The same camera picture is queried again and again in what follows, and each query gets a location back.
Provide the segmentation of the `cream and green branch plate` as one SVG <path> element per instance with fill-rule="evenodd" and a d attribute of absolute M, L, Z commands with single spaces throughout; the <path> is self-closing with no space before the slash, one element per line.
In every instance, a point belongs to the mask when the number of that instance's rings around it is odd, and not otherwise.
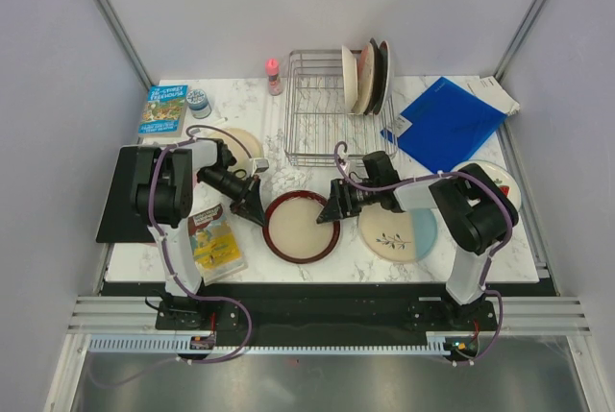
<path fill-rule="evenodd" d="M 263 157 L 263 147 L 260 141 L 248 131 L 238 128 L 227 128 L 221 131 L 205 131 L 205 138 L 222 139 L 236 160 L 229 170 L 244 179 L 252 169 L 252 158 Z"/>

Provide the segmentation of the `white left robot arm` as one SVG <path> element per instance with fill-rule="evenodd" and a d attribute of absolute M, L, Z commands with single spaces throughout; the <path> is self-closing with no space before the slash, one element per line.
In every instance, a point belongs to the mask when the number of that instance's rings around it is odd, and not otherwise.
<path fill-rule="evenodd" d="M 193 204 L 192 181 L 197 180 L 231 200 L 235 215 L 260 227 L 266 216 L 257 175 L 240 178 L 230 170 L 232 151 L 219 138 L 191 138 L 164 147 L 133 145 L 135 164 L 129 205 L 146 225 L 162 255 L 166 292 L 186 297 L 178 318 L 190 328 L 206 325 L 210 305 L 197 291 L 203 278 L 197 270 L 188 234 Z"/>

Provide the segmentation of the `red rimmed beige plate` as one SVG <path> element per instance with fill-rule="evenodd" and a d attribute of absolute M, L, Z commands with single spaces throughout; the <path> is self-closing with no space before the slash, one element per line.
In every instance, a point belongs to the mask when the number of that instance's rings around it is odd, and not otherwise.
<path fill-rule="evenodd" d="M 263 239 L 270 251 L 283 261 L 305 265 L 318 262 L 336 247 L 341 227 L 338 222 L 318 224 L 326 204 L 318 193 L 295 190 L 277 197 L 265 210 Z"/>

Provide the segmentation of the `metal wire dish rack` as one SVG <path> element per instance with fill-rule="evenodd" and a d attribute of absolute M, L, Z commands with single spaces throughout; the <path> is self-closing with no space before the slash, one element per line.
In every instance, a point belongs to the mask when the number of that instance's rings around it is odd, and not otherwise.
<path fill-rule="evenodd" d="M 332 167 L 333 147 L 343 140 L 348 158 L 361 165 L 364 155 L 397 153 L 397 140 L 382 131 L 393 123 L 388 98 L 378 115 L 358 116 L 345 110 L 342 52 L 296 49 L 289 53 L 285 85 L 284 152 L 296 167 Z"/>

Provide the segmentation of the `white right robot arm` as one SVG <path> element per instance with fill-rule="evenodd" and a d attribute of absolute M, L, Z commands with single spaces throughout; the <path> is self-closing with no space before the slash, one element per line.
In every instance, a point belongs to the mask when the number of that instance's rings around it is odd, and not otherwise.
<path fill-rule="evenodd" d="M 362 158 L 367 177 L 357 182 L 340 154 L 346 148 L 341 141 L 333 150 L 341 177 L 331 181 L 329 199 L 317 222 L 358 217 L 374 204 L 399 215 L 439 211 L 456 243 L 453 270 L 446 282 L 451 298 L 440 304 L 439 313 L 447 327 L 465 327 L 475 317 L 473 303 L 486 293 L 494 255 L 509 242 L 518 224 L 518 208 L 476 162 L 465 162 L 452 172 L 402 180 L 389 155 L 377 151 Z"/>

